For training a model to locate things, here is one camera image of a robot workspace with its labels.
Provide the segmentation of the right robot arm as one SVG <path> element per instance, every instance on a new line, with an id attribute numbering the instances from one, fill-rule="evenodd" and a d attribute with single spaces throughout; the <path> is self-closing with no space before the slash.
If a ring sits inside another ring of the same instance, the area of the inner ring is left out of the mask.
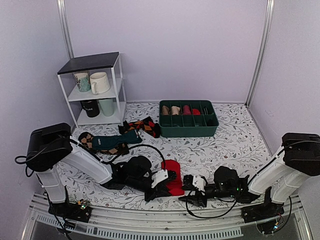
<path id="1" fill-rule="evenodd" d="M 308 178 L 319 174 L 319 135 L 288 132 L 277 152 L 253 177 L 239 177 L 236 170 L 226 166 L 217 168 L 211 184 L 203 176 L 186 175 L 182 187 L 189 193 L 179 200 L 205 208 L 209 199 L 233 198 L 249 204 L 265 195 L 258 213 L 269 218 Z"/>

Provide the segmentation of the red rolled sock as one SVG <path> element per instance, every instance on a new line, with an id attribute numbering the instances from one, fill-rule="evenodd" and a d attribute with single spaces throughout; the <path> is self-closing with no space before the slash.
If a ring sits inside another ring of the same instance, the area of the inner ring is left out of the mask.
<path id="1" fill-rule="evenodd" d="M 201 115 L 201 112 L 198 109 L 193 108 L 192 109 L 192 114 L 198 116 L 198 115 Z"/>

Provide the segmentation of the white shelf rack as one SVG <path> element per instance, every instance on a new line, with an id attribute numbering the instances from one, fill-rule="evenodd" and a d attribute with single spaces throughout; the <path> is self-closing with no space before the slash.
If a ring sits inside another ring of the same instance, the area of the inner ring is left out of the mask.
<path id="1" fill-rule="evenodd" d="M 72 58 L 57 77 L 76 127 L 122 123 L 127 99 L 119 52 Z"/>

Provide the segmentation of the dark teal sock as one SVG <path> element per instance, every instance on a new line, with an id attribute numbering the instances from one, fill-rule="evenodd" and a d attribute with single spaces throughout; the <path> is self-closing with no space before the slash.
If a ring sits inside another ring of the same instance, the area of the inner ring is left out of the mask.
<path id="1" fill-rule="evenodd" d="M 92 144 L 96 150 L 102 150 L 103 148 L 110 150 L 119 144 L 140 144 L 142 141 L 139 133 L 136 130 L 131 130 L 122 135 L 94 136 Z"/>

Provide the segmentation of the tan rolled sock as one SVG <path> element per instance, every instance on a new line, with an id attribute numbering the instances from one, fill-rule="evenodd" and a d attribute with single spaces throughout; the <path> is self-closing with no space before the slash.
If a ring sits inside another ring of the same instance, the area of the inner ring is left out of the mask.
<path id="1" fill-rule="evenodd" d="M 170 115 L 170 108 L 168 106 L 166 106 L 166 105 L 163 105 L 161 107 L 161 114 L 163 116 L 169 116 Z"/>

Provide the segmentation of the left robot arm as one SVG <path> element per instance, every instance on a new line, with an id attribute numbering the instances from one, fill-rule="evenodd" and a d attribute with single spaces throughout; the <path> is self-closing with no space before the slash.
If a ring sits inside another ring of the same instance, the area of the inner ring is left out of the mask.
<path id="1" fill-rule="evenodd" d="M 153 172 L 151 162 L 144 156 L 132 157 L 127 162 L 102 161 L 83 143 L 71 135 L 67 123 L 59 123 L 34 130 L 30 134 L 25 164 L 39 177 L 42 187 L 63 216 L 74 213 L 68 191 L 57 171 L 57 164 L 64 162 L 91 177 L 97 184 L 109 190 L 130 187 L 144 192 L 144 200 L 171 196 L 168 183 L 177 178 L 174 170 L 162 163 L 160 170 Z"/>

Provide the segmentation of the right aluminium corner post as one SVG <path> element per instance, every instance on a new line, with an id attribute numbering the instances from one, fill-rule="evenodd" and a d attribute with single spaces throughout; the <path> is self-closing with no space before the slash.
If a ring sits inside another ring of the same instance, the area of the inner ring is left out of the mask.
<path id="1" fill-rule="evenodd" d="M 268 38 L 269 38 L 270 30 L 272 27 L 274 7 L 275 7 L 275 1 L 267 0 L 259 51 L 258 51 L 257 60 L 256 60 L 254 71 L 253 71 L 251 84 L 249 87 L 249 92 L 245 101 L 245 105 L 247 106 L 247 108 L 250 108 L 250 105 L 253 102 L 254 94 L 258 85 L 260 73 L 263 66 L 264 56 L 267 49 Z"/>

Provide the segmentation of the black mug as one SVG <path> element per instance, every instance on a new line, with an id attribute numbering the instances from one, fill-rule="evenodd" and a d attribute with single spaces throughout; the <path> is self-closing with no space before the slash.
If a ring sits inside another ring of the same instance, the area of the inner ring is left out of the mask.
<path id="1" fill-rule="evenodd" d="M 82 109 L 86 112 L 86 115 L 89 118 L 95 118 L 100 114 L 100 109 L 98 101 L 93 100 L 83 100 L 80 102 Z"/>

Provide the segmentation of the red sock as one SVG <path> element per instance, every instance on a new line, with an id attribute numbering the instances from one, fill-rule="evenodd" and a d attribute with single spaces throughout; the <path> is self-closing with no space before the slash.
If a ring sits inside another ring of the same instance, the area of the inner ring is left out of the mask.
<path id="1" fill-rule="evenodd" d="M 198 116 L 198 115 L 201 115 L 201 112 L 198 109 L 193 108 L 192 109 L 192 114 Z"/>
<path id="2" fill-rule="evenodd" d="M 165 183 L 168 192 L 172 196 L 183 196 L 185 191 L 183 190 L 180 164 L 175 160 L 167 159 L 161 164 L 161 167 L 167 170 L 169 175 L 168 180 Z"/>

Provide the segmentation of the green divided organizer box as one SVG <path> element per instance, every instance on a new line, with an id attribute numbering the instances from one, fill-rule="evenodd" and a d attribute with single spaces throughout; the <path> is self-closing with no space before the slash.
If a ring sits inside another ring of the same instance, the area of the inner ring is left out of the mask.
<path id="1" fill-rule="evenodd" d="M 183 115 L 183 106 L 198 109 L 201 115 Z M 162 115 L 162 106 L 170 108 L 170 115 Z M 171 106 L 180 107 L 180 115 L 171 114 Z M 165 138 L 212 137 L 219 126 L 214 107 L 209 100 L 162 100 L 159 102 L 159 126 Z"/>

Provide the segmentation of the left aluminium corner post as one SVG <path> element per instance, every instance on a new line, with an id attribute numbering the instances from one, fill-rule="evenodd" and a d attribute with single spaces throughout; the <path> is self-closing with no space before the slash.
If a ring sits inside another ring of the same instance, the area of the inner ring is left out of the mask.
<path id="1" fill-rule="evenodd" d="M 74 51 L 70 36 L 70 30 L 68 25 L 68 18 L 67 18 L 67 11 L 66 11 L 66 5 L 64 0 L 57 0 L 57 9 L 58 9 L 58 15 L 60 20 L 60 26 L 62 30 L 62 36 L 66 48 L 66 52 L 69 59 L 74 58 Z"/>

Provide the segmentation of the floral table cloth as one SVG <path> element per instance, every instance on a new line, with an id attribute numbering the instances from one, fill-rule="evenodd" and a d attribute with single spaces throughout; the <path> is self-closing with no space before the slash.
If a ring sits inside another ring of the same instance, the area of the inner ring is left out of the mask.
<path id="1" fill-rule="evenodd" d="M 254 175 L 268 162 L 270 154 L 247 108 L 241 104 L 215 104 L 213 107 L 219 122 L 214 136 L 154 138 L 140 130 L 142 146 L 130 150 L 118 161 L 145 156 L 150 160 L 152 170 L 157 170 L 162 159 L 175 160 L 180 164 L 182 175 L 202 175 L 209 182 L 213 182 L 214 171 L 219 166 L 236 170 L 240 177 Z M 141 191 L 128 187 L 122 190 L 106 189 L 66 163 L 58 163 L 57 170 L 71 201 L 85 199 L 95 206 L 116 209 L 186 209 L 186 205 L 176 196 L 146 202 Z"/>

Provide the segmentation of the aluminium corner post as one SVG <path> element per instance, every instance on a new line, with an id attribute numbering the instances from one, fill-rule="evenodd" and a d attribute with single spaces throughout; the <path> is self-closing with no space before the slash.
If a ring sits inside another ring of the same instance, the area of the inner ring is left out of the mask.
<path id="1" fill-rule="evenodd" d="M 253 102 L 254 94 L 258 85 L 260 73 L 263 66 L 264 56 L 267 49 L 268 38 L 269 38 L 270 30 L 272 27 L 274 7 L 275 7 L 275 1 L 267 0 L 259 51 L 258 51 L 257 60 L 256 60 L 254 71 L 253 71 L 251 84 L 249 87 L 249 92 L 245 101 L 245 105 L 247 106 L 247 108 L 250 108 L 250 105 Z"/>
<path id="2" fill-rule="evenodd" d="M 66 11 L 66 5 L 64 0 L 57 0 L 57 9 L 58 9 L 58 15 L 60 20 L 60 26 L 62 30 L 62 36 L 66 48 L 66 52 L 69 59 L 74 58 L 74 51 L 70 36 L 70 30 L 68 25 L 68 18 L 67 18 L 67 11 Z"/>

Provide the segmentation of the mint green mug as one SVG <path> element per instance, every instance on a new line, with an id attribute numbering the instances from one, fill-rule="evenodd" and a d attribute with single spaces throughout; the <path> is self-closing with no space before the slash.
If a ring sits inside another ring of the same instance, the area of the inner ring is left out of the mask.
<path id="1" fill-rule="evenodd" d="M 114 102 L 112 98 L 105 98 L 98 100 L 102 113 L 106 117 L 110 117 L 114 114 Z"/>

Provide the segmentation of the maroon rolled sock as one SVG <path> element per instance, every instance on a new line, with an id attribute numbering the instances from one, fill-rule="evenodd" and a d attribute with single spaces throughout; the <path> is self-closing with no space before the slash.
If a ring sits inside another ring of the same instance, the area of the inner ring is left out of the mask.
<path id="1" fill-rule="evenodd" d="M 192 111 L 191 111 L 191 108 L 189 105 L 186 104 L 182 107 L 182 114 L 183 115 L 192 115 Z"/>

